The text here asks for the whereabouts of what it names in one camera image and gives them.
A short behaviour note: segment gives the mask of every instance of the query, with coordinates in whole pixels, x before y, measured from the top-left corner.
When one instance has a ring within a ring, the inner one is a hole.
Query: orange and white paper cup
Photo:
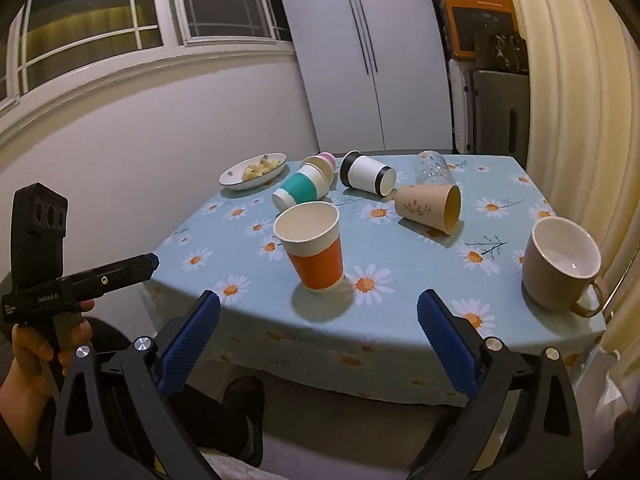
[[[302,284],[311,292],[328,292],[342,281],[338,208],[306,202],[287,209],[273,224]]]

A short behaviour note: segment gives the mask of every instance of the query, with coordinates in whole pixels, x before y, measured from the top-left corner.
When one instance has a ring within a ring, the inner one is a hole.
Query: silver screw
[[[489,350],[493,350],[494,352],[502,349],[502,341],[500,341],[497,337],[490,337],[484,344]]]
[[[151,339],[148,337],[139,337],[136,339],[136,342],[133,343],[133,346],[139,352],[147,350],[151,346]]]
[[[545,350],[545,354],[552,361],[558,361],[558,359],[560,358],[560,352],[555,348],[551,348],[551,347],[547,348]]]
[[[89,350],[89,347],[87,345],[79,346],[76,349],[76,357],[79,357],[79,358],[82,359],[84,357],[87,357],[89,355],[89,352],[90,352],[90,350]]]

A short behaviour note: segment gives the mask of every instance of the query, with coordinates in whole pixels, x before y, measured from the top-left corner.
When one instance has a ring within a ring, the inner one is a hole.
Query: gray mini fridge
[[[468,70],[465,72],[465,91],[472,153],[511,155],[526,169],[529,76]]]

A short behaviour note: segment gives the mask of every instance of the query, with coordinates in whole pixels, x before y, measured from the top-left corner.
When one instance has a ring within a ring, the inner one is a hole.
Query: forearm
[[[0,414],[22,449],[34,456],[38,427],[48,398],[28,385],[14,359],[9,374],[0,386]]]

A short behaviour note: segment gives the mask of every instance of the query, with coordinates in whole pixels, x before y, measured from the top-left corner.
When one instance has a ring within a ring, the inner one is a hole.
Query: shoe
[[[222,405],[246,415],[254,426],[254,452],[243,460],[253,467],[262,463],[262,417],[264,415],[264,386],[257,377],[240,377],[226,387]]]

